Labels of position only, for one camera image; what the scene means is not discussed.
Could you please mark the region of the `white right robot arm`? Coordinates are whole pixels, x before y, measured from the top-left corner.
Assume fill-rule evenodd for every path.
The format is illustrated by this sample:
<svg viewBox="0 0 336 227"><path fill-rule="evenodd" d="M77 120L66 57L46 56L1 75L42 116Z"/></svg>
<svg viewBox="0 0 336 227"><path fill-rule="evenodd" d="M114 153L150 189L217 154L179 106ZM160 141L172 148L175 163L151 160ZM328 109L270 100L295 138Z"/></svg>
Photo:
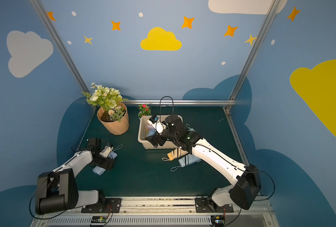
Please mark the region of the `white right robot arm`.
<svg viewBox="0 0 336 227"><path fill-rule="evenodd" d="M229 181L229 186L210 194L208 201L211 204L223 207L233 202L249 210L261 190L259 169L255 165L246 166L220 152L196 131L188 129L176 114L167 116L163 121L153 115L146 122L155 129L155 133L146 138L154 147L170 141L208 163Z"/></svg>

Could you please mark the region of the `blue-grey umbrella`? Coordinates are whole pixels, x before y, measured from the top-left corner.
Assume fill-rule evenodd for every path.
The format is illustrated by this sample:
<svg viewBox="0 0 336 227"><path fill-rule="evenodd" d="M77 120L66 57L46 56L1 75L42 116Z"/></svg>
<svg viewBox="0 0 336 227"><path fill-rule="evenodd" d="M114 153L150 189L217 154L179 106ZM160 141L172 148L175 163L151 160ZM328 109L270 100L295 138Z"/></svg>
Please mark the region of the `blue-grey umbrella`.
<svg viewBox="0 0 336 227"><path fill-rule="evenodd" d="M176 171L179 168L186 167L188 165L199 163L201 161L200 158L194 156L193 154L188 154L178 160L178 166L174 166L170 169L171 172Z"/></svg>

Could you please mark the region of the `tan umbrella with black strap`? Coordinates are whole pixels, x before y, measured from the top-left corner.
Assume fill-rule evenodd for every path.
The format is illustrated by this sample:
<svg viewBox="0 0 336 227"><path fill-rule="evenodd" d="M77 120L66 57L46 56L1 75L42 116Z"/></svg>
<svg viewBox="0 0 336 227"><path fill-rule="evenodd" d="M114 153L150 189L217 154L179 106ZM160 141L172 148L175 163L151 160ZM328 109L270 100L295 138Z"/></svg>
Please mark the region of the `tan umbrella with black strap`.
<svg viewBox="0 0 336 227"><path fill-rule="evenodd" d="M182 150L181 148L176 148L173 151L171 151L170 153L168 153L167 157L163 157L161 160L162 161L173 161L173 160L178 159L180 157L183 157L187 154L188 154L187 151Z"/></svg>

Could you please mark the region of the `pale blue umbrella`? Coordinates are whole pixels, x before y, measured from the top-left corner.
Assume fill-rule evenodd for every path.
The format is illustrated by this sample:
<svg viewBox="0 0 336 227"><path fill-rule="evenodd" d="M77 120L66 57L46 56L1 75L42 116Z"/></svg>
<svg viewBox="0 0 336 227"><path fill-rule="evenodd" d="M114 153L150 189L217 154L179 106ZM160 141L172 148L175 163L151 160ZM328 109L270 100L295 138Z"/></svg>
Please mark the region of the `pale blue umbrella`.
<svg viewBox="0 0 336 227"><path fill-rule="evenodd" d="M118 145L116 148L113 149L113 151L111 151L111 153L108 155L109 158L115 159L116 162L116 158L117 158L117 153L116 151L121 149L123 147L123 145ZM94 163L95 163L95 158L99 155L100 152L97 153L97 155L94 156ZM100 168L98 166L96 166L96 164L94 164L95 167L93 168L93 172L99 176L103 175L107 170Z"/></svg>

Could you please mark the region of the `mint umbrella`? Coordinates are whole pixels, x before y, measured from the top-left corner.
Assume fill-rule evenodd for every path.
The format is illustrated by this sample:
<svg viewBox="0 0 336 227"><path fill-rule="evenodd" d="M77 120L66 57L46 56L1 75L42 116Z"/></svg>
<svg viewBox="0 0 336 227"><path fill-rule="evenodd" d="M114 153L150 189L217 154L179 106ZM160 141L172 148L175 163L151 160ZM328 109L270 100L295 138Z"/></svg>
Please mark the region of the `mint umbrella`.
<svg viewBox="0 0 336 227"><path fill-rule="evenodd" d="M196 132L195 129L193 129L189 124L186 124L186 129L188 132L191 132L191 131Z"/></svg>

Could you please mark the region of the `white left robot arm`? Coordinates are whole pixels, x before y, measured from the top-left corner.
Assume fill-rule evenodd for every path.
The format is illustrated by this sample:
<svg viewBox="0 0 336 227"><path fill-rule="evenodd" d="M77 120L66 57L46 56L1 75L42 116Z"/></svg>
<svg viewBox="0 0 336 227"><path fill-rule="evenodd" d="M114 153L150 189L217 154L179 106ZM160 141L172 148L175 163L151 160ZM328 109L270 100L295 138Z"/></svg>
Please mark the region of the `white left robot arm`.
<svg viewBox="0 0 336 227"><path fill-rule="evenodd" d="M105 212L107 202L103 191L78 190L76 176L88 165L92 165L93 172L98 175L111 169L116 158L113 150L112 143L103 146L100 138L90 138L85 148L77 151L60 167L40 174L31 199L35 202L36 214L65 212L75 208L81 208L84 213Z"/></svg>

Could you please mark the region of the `sky blue umbrella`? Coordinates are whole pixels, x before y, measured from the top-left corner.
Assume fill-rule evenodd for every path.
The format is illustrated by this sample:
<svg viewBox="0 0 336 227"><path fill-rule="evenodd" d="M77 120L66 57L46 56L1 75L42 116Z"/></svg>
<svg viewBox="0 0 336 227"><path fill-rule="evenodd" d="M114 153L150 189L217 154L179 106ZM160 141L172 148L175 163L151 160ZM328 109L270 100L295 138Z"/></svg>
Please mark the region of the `sky blue umbrella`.
<svg viewBox="0 0 336 227"><path fill-rule="evenodd" d="M147 128L145 130L145 137L150 137L150 136L153 136L157 131L153 128Z"/></svg>

